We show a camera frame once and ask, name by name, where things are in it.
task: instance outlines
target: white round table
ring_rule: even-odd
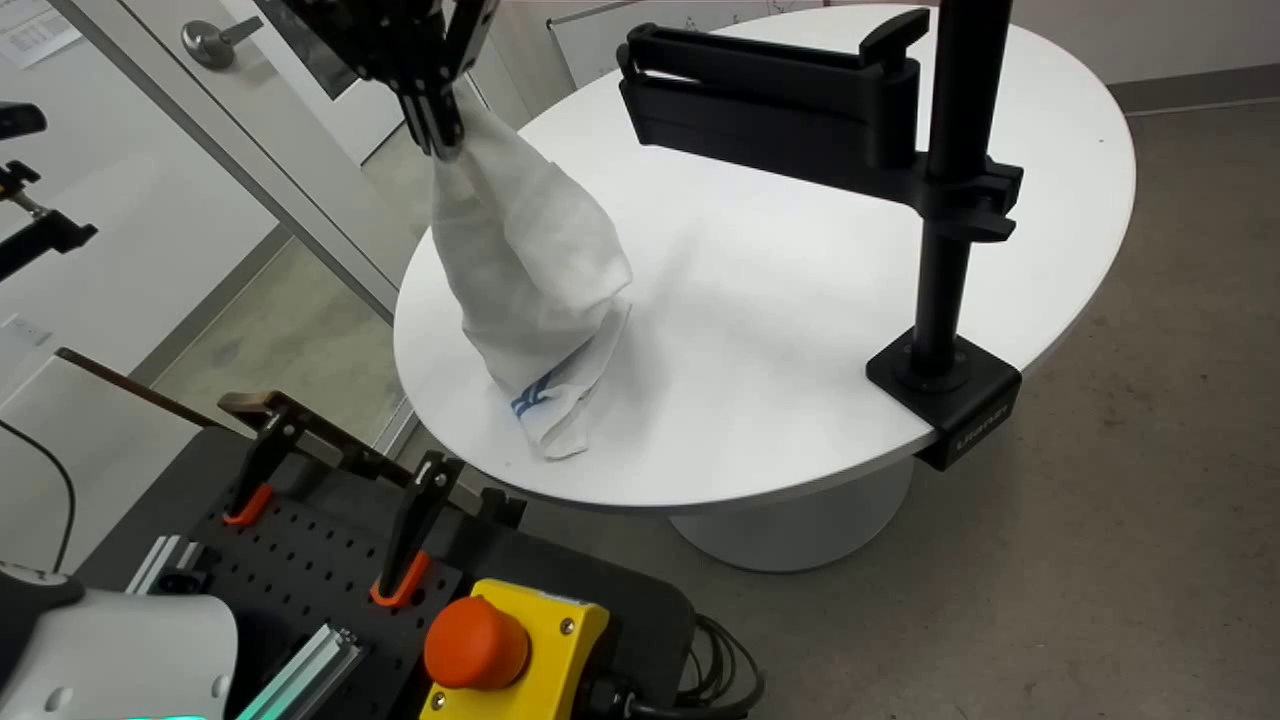
[[[726,35],[857,50],[905,4],[763,15]],[[933,33],[918,58],[927,144]],[[397,309],[397,369],[429,432],[480,473],[593,507],[660,507],[696,548],[795,573],[868,542],[933,429],[865,364],[910,327],[918,214],[737,165],[641,146],[615,74],[524,134],[615,219],[636,282],[593,448],[538,461],[459,333],[433,236]],[[1036,364],[1106,275],[1136,187],[1128,123],[1062,47],[1006,33],[991,157],[1027,172],[1006,244],[975,244],[958,337]]]

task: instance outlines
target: white wall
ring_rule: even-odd
[[[615,0],[502,0],[498,41],[488,50],[502,56],[530,107],[547,107],[573,86],[547,19],[609,4]],[[753,6],[760,0],[657,4]],[[1280,64],[1280,0],[1014,0],[1014,24],[1062,44],[1106,83]]]
[[[31,200],[98,229],[81,253],[51,253],[5,278],[0,318],[25,316],[130,372],[277,219],[92,44],[31,72],[0,64],[0,96],[48,114],[48,131],[5,139],[0,159],[42,174]],[[5,207],[0,236],[25,219]]]
[[[1014,0],[1106,83],[1280,64],[1276,0]]]

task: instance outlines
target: black metal pole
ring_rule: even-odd
[[[944,0],[933,83],[927,178],[958,182],[989,166],[991,111],[1005,64],[1010,0]],[[965,299],[969,236],[922,219],[910,372],[957,369],[957,318]]]

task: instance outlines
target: black cable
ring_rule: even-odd
[[[711,648],[711,667],[696,685],[696,694],[681,690],[676,706],[650,706],[628,694],[624,698],[628,720],[738,720],[746,715],[746,706],[760,705],[763,670],[757,657],[711,616],[696,616],[696,627],[706,636],[706,648]],[[737,698],[723,698],[737,689],[737,667],[738,667],[737,660],[753,667],[753,689]]]
[[[0,420],[0,429],[5,429],[7,436],[25,440],[31,450],[38,450],[38,455],[54,468],[54,475],[62,480],[62,489],[68,489],[62,540],[54,542],[54,554],[51,554],[51,573],[62,573],[62,554],[68,554],[72,528],[77,528],[77,480],[72,480],[72,473],[62,468],[62,461],[54,461],[51,448],[42,448],[37,436],[13,429],[7,420]]]

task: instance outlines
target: black bracket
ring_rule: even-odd
[[[354,74],[399,96],[413,139],[452,159],[464,139],[452,83],[475,64],[498,0],[282,0]]]
[[[908,204],[922,219],[915,327],[868,376],[935,429],[946,468],[1014,398],[1019,372],[957,337],[972,244],[1010,236],[1025,172],[989,159],[1010,0],[944,0],[933,146],[915,151],[927,6],[891,15],[859,56],[636,29],[621,47],[641,144]]]

